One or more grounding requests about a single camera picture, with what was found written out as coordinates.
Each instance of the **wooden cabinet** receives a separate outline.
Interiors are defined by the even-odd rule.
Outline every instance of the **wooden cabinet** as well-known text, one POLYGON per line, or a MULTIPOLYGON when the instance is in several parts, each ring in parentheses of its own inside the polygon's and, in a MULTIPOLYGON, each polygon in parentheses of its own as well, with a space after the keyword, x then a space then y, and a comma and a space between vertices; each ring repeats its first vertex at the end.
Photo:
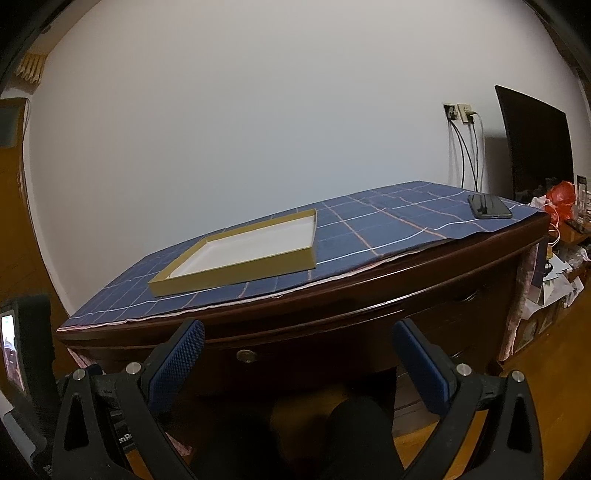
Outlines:
MULTIPOLYGON (((448 354, 484 371, 501 347, 521 254, 548 216, 443 241, 356 275, 270 299, 201 312, 206 346, 186 383, 195 395, 290 390, 352 380, 398 364, 392 325, 412 318, 448 354)), ((142 361, 182 316, 61 332, 105 371, 142 361)))

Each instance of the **monitor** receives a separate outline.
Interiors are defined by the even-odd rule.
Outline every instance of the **monitor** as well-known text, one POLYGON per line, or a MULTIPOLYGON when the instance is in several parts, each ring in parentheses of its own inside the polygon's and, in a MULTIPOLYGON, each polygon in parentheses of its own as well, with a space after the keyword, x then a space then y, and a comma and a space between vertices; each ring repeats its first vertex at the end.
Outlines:
POLYGON ((512 161, 514 200, 529 203, 561 181, 573 182, 566 114, 520 92, 495 86, 512 161))

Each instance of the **smartphone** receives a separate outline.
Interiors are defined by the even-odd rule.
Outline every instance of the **smartphone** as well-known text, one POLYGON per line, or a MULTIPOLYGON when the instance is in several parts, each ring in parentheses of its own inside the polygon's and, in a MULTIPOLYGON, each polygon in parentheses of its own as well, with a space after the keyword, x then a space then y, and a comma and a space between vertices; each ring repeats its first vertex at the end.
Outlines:
POLYGON ((513 218, 513 214, 502 200, 489 193, 475 193, 468 195, 468 203, 475 218, 513 218))

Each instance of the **person's leg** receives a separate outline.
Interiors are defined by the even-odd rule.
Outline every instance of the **person's leg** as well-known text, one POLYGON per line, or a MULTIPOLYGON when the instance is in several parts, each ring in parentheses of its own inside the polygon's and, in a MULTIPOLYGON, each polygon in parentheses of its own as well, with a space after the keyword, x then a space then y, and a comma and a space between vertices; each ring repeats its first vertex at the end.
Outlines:
POLYGON ((396 480, 404 473, 392 424, 370 398, 344 401, 330 415, 326 429, 320 480, 396 480))
POLYGON ((289 480, 273 432, 263 419, 243 414, 224 421, 193 458, 199 480, 289 480))

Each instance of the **power outlet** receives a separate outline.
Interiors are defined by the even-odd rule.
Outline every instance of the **power outlet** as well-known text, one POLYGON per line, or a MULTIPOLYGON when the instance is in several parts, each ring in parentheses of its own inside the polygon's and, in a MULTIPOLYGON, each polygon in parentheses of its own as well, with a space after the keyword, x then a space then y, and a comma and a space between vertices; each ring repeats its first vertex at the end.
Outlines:
POLYGON ((468 103, 458 103, 456 109, 463 124, 471 124, 474 121, 472 116, 468 115, 468 112, 472 111, 472 107, 468 103))
POLYGON ((445 110, 445 116, 448 120, 457 120, 457 108, 453 103, 444 103, 443 109, 445 110))

